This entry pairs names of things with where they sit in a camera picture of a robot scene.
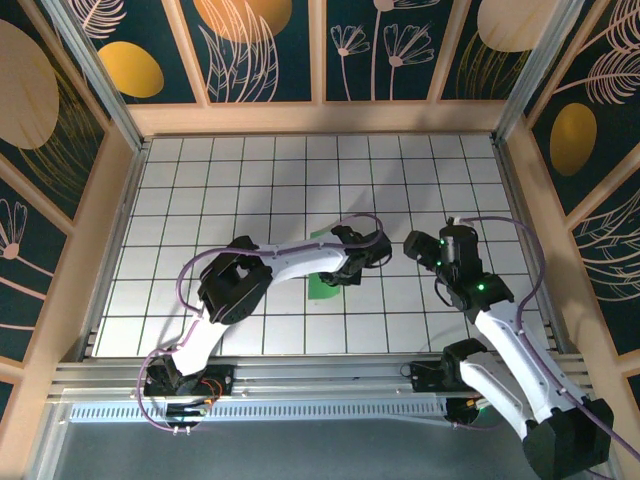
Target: white leaf illustration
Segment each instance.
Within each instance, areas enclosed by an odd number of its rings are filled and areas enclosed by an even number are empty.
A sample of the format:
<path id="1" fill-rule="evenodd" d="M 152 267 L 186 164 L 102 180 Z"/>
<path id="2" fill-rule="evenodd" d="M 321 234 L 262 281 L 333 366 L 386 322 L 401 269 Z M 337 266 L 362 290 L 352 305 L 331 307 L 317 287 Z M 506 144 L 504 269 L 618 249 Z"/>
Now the white leaf illustration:
<path id="1" fill-rule="evenodd" d="M 89 38 L 106 39 L 127 15 L 124 0 L 69 0 Z"/>
<path id="2" fill-rule="evenodd" d="M 598 299 L 640 297 L 640 190 L 619 207 L 585 219 L 575 239 Z"/>
<path id="3" fill-rule="evenodd" d="M 609 44 L 620 52 L 640 48 L 640 0 L 619 0 L 605 32 Z"/>
<path id="4" fill-rule="evenodd" d="M 563 85 L 554 94 L 581 84 L 594 103 L 624 105 L 640 86 L 640 50 L 611 50 L 601 55 L 587 78 Z"/>
<path id="5" fill-rule="evenodd" d="M 203 2 L 213 35 L 200 27 L 209 49 L 206 86 L 213 102 L 271 101 L 278 88 L 278 51 L 269 25 L 248 3 L 246 19 L 230 0 L 221 1 L 224 15 L 211 0 Z M 237 38 L 234 42 L 226 38 Z"/>

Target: white grid mat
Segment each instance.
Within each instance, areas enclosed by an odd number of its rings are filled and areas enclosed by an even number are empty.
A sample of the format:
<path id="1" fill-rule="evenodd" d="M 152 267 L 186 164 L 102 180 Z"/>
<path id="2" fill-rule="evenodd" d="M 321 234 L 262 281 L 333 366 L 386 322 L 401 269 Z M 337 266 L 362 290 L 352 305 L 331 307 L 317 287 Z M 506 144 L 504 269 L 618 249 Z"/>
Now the white grid mat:
<path id="1" fill-rule="evenodd" d="M 175 278 L 196 253 L 241 235 L 300 240 L 355 212 L 381 218 L 392 261 L 328 300 L 307 300 L 306 279 L 271 287 L 215 353 L 438 352 L 479 337 L 437 298 L 434 277 L 404 256 L 402 242 L 413 229 L 437 236 L 450 215 L 511 215 L 487 135 L 175 138 L 153 141 L 93 356 L 144 356 L 178 339 L 189 319 Z M 352 226 L 366 234 L 373 222 Z M 515 229 L 476 228 L 485 270 L 518 301 L 531 280 Z M 185 283 L 194 303 L 199 282 Z M 527 308 L 525 321 L 548 346 L 535 300 Z"/>

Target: green object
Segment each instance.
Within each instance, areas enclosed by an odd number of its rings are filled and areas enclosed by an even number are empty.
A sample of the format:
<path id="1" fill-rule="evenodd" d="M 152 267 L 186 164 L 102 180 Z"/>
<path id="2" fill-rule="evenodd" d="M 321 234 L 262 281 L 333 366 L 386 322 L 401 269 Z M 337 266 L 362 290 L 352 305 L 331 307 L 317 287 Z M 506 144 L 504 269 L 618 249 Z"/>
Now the green object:
<path id="1" fill-rule="evenodd" d="M 326 233 L 326 231 L 325 229 L 313 232 L 311 233 L 311 238 L 319 237 L 323 233 Z M 320 276 L 317 273 L 312 273 L 309 275 L 309 288 L 307 288 L 307 292 L 307 298 L 309 300 L 324 300 L 335 297 L 340 293 L 340 286 L 331 287 L 320 280 Z"/>

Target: yellow circle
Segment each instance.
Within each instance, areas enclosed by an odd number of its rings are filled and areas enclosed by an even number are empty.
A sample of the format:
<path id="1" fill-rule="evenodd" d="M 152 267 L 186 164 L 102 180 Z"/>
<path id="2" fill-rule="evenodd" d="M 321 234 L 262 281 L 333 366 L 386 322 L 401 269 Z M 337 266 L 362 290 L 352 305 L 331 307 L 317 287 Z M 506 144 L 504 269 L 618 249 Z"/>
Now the yellow circle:
<path id="1" fill-rule="evenodd" d="M 58 122 L 58 84 L 45 53 L 31 37 L 0 20 L 0 138 L 33 149 Z"/>
<path id="2" fill-rule="evenodd" d="M 289 23 L 293 8 L 291 0 L 193 0 L 193 3 L 211 30 L 240 43 L 248 43 L 250 39 L 256 41 L 261 35 L 260 32 L 251 33 L 245 4 L 258 22 L 260 17 L 264 18 L 274 37 Z"/>
<path id="3" fill-rule="evenodd" d="M 560 175 L 575 175 L 587 163 L 596 144 L 598 125 L 589 107 L 570 103 L 564 107 L 551 129 L 551 164 Z"/>
<path id="4" fill-rule="evenodd" d="M 533 49 L 551 19 L 557 0 L 482 0 L 478 9 L 478 34 L 482 42 L 499 52 Z M 577 15 L 565 30 L 573 27 Z"/>
<path id="5" fill-rule="evenodd" d="M 164 87 L 160 65 L 144 49 L 129 42 L 113 42 L 98 51 L 111 80 L 122 93 L 153 97 Z"/>

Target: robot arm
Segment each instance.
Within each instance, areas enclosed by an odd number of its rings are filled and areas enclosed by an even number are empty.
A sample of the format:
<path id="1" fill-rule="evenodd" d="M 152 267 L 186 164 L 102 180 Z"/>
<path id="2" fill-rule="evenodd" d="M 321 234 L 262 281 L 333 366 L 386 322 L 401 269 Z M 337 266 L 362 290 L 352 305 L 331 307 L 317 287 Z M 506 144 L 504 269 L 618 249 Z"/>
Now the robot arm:
<path id="1" fill-rule="evenodd" d="M 358 246 L 366 243 L 372 245 Z M 312 273 L 319 273 L 321 281 L 331 286 L 359 285 L 364 268 L 373 268 L 391 256 L 391 242 L 384 233 L 374 231 L 363 236 L 342 225 L 312 240 L 256 245 L 243 236 L 229 247 L 275 253 L 222 253 L 203 270 L 198 289 L 202 315 L 194 315 L 189 338 L 181 342 L 184 346 L 165 361 L 176 390 L 206 367 L 227 328 L 251 315 L 270 286 Z"/>
<path id="2" fill-rule="evenodd" d="M 435 272 L 452 304 L 495 346 L 515 379 L 505 376 L 475 339 L 445 348 L 445 375 L 471 386 L 496 408 L 522 439 L 541 478 L 565 478 L 606 461 L 611 438 L 570 398 L 611 427 L 609 406 L 603 399 L 589 400 L 518 321 L 511 291 L 499 276 L 482 271 L 473 228 L 450 219 L 439 237 L 411 232 L 405 254 Z"/>

